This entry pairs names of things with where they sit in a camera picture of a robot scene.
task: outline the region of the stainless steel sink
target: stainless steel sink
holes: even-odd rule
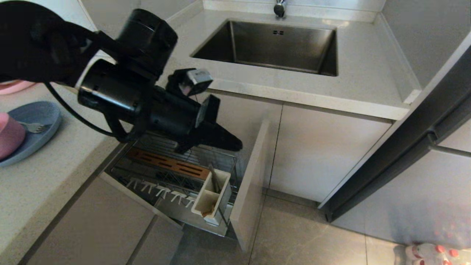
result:
[[[228,21],[194,58],[337,76],[335,30]]]

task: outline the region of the refrigerator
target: refrigerator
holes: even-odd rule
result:
[[[323,206],[336,226],[471,248],[471,48]]]

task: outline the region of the black cable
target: black cable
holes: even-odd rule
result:
[[[95,126],[93,123],[87,121],[84,117],[80,116],[80,114],[78,114],[77,112],[75,112],[75,110],[73,108],[71,108],[69,106],[69,104],[67,104],[67,102],[65,102],[62,97],[57,93],[57,91],[54,89],[54,87],[52,87],[52,85],[48,82],[44,83],[46,85],[46,87],[48,88],[49,92],[51,92],[51,94],[54,96],[54,98],[56,98],[57,101],[59,101],[59,103],[68,111],[70,112],[70,114],[72,114],[72,116],[74,116],[75,118],[77,118],[79,121],[81,121],[83,124],[85,124],[86,126],[92,128],[93,130],[99,132],[99,133],[102,133],[104,135],[108,135],[108,136],[111,136],[111,137],[115,137],[116,136],[112,133],[112,132],[107,132],[103,129],[101,129],[100,127],[97,127]]]

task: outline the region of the robotic arm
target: robotic arm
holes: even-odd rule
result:
[[[175,140],[177,153],[198,144],[242,149],[242,142],[216,123],[218,98],[211,95],[202,104],[189,98],[209,87],[212,78],[207,71],[177,70],[169,76],[165,89],[155,86],[178,37],[154,14],[134,10],[113,40],[103,32],[66,22],[34,3],[7,1],[0,3],[0,10],[0,82],[21,79],[45,83],[72,115],[121,142],[135,141],[151,130]],[[116,64],[98,60],[84,73],[99,50],[112,56]],[[79,87],[78,102],[103,113],[111,132],[77,114],[50,82]],[[120,121],[133,124],[132,130],[126,132]]]

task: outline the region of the fork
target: fork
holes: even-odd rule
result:
[[[42,133],[46,126],[44,124],[40,123],[22,123],[18,122],[24,127],[26,127],[26,130],[29,131],[30,133]]]

